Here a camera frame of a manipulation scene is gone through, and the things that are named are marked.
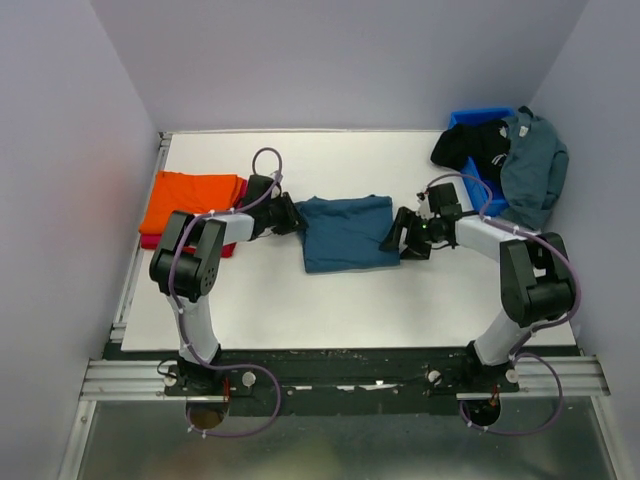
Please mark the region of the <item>teal blue t shirt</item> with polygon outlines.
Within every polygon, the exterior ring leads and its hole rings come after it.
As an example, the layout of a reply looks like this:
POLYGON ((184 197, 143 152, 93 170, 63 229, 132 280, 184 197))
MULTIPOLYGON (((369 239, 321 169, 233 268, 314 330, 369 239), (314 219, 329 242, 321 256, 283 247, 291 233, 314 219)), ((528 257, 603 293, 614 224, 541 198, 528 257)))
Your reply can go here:
POLYGON ((312 197, 296 207, 307 227, 300 233, 305 272, 395 268, 397 249, 382 251, 381 242, 393 224, 389 196, 328 200, 312 197))

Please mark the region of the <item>black t shirt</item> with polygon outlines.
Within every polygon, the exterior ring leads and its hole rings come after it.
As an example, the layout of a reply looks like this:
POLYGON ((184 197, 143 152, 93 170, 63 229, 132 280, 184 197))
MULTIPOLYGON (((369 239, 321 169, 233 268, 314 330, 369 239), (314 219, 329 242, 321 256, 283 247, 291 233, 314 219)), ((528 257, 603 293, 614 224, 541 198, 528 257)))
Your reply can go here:
POLYGON ((461 172, 471 158, 483 179, 498 184, 511 145, 507 133, 507 123, 502 119, 479 125, 458 123, 440 135, 430 160, 461 172))

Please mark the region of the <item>grey blue t shirt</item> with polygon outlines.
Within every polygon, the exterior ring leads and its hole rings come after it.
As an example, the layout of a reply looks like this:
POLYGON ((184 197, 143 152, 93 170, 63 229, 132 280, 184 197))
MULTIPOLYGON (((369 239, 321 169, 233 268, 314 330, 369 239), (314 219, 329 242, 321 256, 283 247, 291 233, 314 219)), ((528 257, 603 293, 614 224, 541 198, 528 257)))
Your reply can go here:
POLYGON ((541 230, 562 194, 569 155, 550 121, 527 106, 505 119, 510 149, 500 184, 507 202, 501 217, 541 230))

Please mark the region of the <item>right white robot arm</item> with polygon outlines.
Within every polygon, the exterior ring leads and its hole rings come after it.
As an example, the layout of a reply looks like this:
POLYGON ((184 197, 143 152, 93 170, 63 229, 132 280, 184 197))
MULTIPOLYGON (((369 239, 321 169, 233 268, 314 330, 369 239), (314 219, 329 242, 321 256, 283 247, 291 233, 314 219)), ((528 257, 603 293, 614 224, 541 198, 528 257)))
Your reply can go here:
POLYGON ((417 197, 417 210, 398 210, 380 244, 382 251, 427 260, 437 247, 463 247, 499 265, 501 311, 470 342, 468 361, 459 370, 462 384, 480 392, 496 380, 495 367, 513 363, 534 334, 570 320, 581 289, 560 235, 535 234, 482 210, 465 211, 451 183, 431 183, 417 197))

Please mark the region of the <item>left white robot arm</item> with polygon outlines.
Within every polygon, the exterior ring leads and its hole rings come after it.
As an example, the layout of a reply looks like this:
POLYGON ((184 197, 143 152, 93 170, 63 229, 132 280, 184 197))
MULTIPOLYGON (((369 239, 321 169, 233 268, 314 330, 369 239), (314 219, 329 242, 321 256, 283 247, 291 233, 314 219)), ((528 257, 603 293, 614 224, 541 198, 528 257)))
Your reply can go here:
POLYGON ((214 393, 222 380, 213 364, 220 342, 213 330, 209 294, 216 282, 223 248, 258 239, 264 233, 288 235, 306 221, 281 187, 282 176, 253 174, 238 207, 204 214, 175 211, 149 266, 150 279, 172 307, 181 359, 193 365, 187 382, 201 395, 214 393))

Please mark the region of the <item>blue plastic bin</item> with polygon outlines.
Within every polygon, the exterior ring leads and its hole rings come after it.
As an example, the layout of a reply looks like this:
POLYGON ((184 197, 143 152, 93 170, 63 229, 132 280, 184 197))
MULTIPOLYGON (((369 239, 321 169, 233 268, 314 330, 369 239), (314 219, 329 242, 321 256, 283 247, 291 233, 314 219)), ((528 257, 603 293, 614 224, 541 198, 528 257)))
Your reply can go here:
MULTIPOLYGON (((459 110, 450 115, 448 128, 451 129, 457 124, 480 125, 487 121, 503 119, 515 114, 511 107, 491 107, 483 109, 459 110)), ((491 217, 497 217, 508 206, 508 203, 498 184, 485 178, 478 170, 476 162, 469 157, 466 165, 462 169, 465 175, 463 182, 467 190, 472 207, 479 211, 489 199, 486 189, 477 180, 480 180, 491 190, 492 200, 484 213, 491 217)))

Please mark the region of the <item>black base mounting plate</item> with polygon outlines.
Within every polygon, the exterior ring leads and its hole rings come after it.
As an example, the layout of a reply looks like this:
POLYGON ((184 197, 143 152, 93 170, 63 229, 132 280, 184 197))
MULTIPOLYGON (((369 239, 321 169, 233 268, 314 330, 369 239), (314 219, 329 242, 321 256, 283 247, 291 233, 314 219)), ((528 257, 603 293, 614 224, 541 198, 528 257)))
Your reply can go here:
POLYGON ((461 400, 497 410, 510 396, 555 397, 577 389, 574 347, 536 347, 515 363, 474 365, 464 347, 227 350, 216 372, 173 351, 126 352, 110 342, 104 360, 141 368, 135 395, 224 406, 242 417, 454 415, 461 400))

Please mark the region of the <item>aluminium frame rail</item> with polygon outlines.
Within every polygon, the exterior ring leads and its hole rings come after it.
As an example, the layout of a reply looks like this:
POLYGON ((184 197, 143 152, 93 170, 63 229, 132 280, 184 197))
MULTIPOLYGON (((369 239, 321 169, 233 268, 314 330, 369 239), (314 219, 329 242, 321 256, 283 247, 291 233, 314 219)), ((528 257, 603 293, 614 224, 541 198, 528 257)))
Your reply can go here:
POLYGON ((155 370, 156 363, 153 359, 121 351, 142 257, 139 239, 135 238, 107 341, 100 357, 96 360, 91 359, 86 367, 72 427, 57 475, 59 479, 81 477, 97 407, 101 402, 150 402, 166 398, 163 393, 163 381, 155 370))

